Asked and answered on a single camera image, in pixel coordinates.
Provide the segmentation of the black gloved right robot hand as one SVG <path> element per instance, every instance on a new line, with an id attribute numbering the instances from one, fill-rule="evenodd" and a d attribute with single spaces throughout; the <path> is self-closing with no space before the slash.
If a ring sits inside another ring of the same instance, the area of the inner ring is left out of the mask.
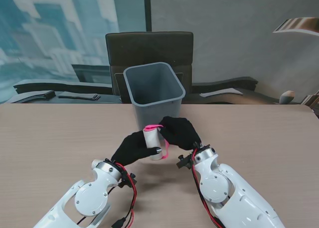
<path id="1" fill-rule="evenodd" d="M 169 144 L 183 150 L 195 150 L 201 145 L 200 137 L 186 118 L 165 116 L 159 125 L 162 125 L 160 134 Z"/>

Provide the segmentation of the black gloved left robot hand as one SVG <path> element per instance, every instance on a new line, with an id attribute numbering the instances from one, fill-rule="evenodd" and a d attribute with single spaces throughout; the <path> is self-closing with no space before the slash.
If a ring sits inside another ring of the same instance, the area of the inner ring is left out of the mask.
<path id="1" fill-rule="evenodd" d="M 150 157 L 161 153 L 158 146 L 147 148 L 143 131 L 128 135 L 111 158 L 111 161 L 123 166 L 130 165 L 139 159 Z"/>

